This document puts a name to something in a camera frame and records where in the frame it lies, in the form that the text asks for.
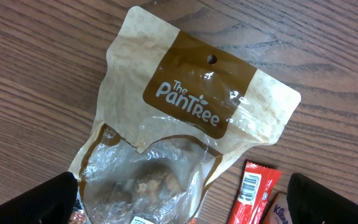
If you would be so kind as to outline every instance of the black object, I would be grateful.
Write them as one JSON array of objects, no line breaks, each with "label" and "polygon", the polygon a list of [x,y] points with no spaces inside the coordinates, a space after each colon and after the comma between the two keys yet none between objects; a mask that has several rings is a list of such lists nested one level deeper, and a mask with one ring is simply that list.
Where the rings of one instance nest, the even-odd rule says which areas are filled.
[{"label": "black object", "polygon": [[1,224],[67,224],[76,202],[78,183],[71,172],[0,205]]},{"label": "black object", "polygon": [[293,224],[358,224],[358,205],[302,174],[292,174],[287,202]]}]

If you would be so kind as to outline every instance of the wooden table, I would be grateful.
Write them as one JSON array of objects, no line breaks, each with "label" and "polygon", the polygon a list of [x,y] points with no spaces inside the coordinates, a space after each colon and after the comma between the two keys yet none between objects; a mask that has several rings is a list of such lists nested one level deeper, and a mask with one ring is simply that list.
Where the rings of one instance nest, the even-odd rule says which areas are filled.
[{"label": "wooden table", "polygon": [[302,94],[279,142],[216,181],[201,223],[226,222],[246,159],[283,171],[277,191],[301,172],[358,203],[358,1],[0,0],[0,204],[68,169],[134,5]]}]

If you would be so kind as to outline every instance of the food packaging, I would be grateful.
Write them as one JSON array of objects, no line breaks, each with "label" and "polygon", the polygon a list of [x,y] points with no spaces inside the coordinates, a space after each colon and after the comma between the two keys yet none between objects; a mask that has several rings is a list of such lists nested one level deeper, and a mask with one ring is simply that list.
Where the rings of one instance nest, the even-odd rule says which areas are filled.
[{"label": "food packaging", "polygon": [[91,136],[69,168],[94,224],[186,223],[241,154],[277,142],[300,102],[140,7],[127,13],[107,63]]},{"label": "food packaging", "polygon": [[277,194],[262,224],[292,224],[286,194]]},{"label": "food packaging", "polygon": [[227,224],[259,224],[281,171],[247,162],[239,196]]}]

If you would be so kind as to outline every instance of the white barcode label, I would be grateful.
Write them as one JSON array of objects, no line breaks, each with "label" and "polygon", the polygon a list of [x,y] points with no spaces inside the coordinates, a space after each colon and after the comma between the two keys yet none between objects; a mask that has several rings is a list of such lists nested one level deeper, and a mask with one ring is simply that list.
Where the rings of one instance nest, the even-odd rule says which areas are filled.
[{"label": "white barcode label", "polygon": [[141,217],[135,217],[132,221],[131,221],[131,224],[154,224],[150,221],[147,221],[146,219],[144,218],[141,218]]},{"label": "white barcode label", "polygon": [[255,203],[256,194],[258,193],[260,180],[262,175],[245,172],[241,184],[241,192],[239,201],[246,205],[253,205]]}]

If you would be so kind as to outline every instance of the brown label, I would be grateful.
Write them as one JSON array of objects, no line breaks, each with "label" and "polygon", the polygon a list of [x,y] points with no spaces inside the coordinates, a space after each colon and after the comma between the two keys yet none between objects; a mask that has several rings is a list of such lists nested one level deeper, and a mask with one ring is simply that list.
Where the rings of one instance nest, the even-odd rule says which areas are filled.
[{"label": "brown label", "polygon": [[[208,61],[210,55],[216,60]],[[219,139],[224,136],[256,70],[181,31],[158,65],[143,99]]]}]

